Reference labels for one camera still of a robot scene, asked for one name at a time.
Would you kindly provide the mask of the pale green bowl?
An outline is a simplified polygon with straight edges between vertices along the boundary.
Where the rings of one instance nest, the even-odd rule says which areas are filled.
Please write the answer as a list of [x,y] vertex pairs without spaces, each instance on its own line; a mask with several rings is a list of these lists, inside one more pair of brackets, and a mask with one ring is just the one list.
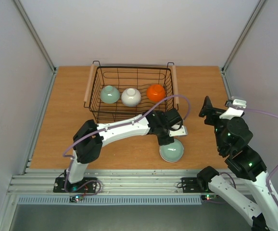
[[173,143],[160,146],[159,153],[164,161],[175,163],[182,158],[184,154],[184,146],[181,141],[174,139]]
[[101,90],[100,98],[103,103],[113,104],[119,100],[120,92],[114,86],[107,85]]

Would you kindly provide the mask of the orange bowl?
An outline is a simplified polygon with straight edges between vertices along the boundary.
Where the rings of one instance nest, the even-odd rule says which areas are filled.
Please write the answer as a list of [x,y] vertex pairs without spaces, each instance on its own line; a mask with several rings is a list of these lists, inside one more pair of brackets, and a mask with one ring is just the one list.
[[147,97],[153,102],[159,102],[165,98],[165,89],[162,85],[153,84],[146,91]]

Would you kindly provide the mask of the white bowl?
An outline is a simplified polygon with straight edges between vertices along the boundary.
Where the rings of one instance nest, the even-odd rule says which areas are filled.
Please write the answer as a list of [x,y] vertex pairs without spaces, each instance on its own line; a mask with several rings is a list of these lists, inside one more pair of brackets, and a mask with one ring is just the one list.
[[141,102],[141,93],[136,88],[127,88],[121,95],[123,105],[135,107]]

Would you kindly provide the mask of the black wire dish rack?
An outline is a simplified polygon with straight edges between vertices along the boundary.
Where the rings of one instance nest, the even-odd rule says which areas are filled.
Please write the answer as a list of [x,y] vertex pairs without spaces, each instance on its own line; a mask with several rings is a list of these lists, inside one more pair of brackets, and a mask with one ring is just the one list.
[[153,106],[178,108],[176,66],[101,65],[93,61],[88,75],[84,108],[98,123],[117,122]]

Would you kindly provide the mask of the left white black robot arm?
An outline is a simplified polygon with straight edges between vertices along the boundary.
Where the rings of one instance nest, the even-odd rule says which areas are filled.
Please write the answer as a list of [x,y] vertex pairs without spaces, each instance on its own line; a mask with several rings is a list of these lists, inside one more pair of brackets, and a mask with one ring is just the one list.
[[107,124],[96,124],[88,120],[73,137],[73,144],[67,152],[73,150],[71,163],[66,170],[65,186],[72,192],[82,186],[84,173],[89,163],[99,158],[102,147],[122,139],[134,136],[155,135],[159,146],[174,142],[174,137],[186,136],[187,130],[179,112],[148,110],[133,118]]

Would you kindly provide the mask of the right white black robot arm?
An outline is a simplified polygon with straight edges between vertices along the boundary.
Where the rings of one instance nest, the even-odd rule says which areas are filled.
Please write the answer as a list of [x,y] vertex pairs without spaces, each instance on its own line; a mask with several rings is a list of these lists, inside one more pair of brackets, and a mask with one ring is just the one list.
[[197,174],[198,187],[223,198],[253,231],[278,231],[278,194],[263,159],[249,146],[253,133],[243,119],[246,101],[231,99],[226,102],[226,107],[227,110],[213,107],[206,96],[199,117],[205,119],[206,125],[213,126],[218,154],[225,158],[231,172],[246,185],[254,201],[226,182],[211,166]]

